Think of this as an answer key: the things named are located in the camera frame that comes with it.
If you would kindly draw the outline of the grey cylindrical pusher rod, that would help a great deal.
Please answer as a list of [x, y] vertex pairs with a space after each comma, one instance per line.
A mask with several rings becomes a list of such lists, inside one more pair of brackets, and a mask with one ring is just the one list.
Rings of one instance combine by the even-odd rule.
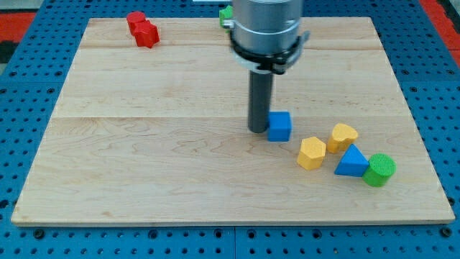
[[249, 72], [248, 128], [263, 133], [268, 126], [273, 75]]

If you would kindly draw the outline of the black clamp ring mount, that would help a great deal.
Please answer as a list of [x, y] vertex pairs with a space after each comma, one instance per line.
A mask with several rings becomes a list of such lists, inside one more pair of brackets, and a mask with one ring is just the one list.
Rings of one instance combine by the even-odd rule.
[[246, 69], [261, 74], [274, 73], [282, 75], [292, 67], [303, 52], [303, 46], [309, 39], [310, 32], [305, 31], [297, 36], [294, 44], [287, 50], [276, 54], [256, 54], [241, 47], [234, 39], [234, 33], [229, 32], [230, 46], [236, 62]]

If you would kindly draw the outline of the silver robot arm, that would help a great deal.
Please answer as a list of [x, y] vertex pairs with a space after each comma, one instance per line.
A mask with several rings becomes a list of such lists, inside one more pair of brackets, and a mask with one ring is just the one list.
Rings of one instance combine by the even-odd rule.
[[302, 54], [310, 37], [300, 32], [301, 0], [234, 0], [229, 30], [235, 60], [249, 71], [247, 126], [253, 133], [269, 127], [274, 76], [284, 74]]

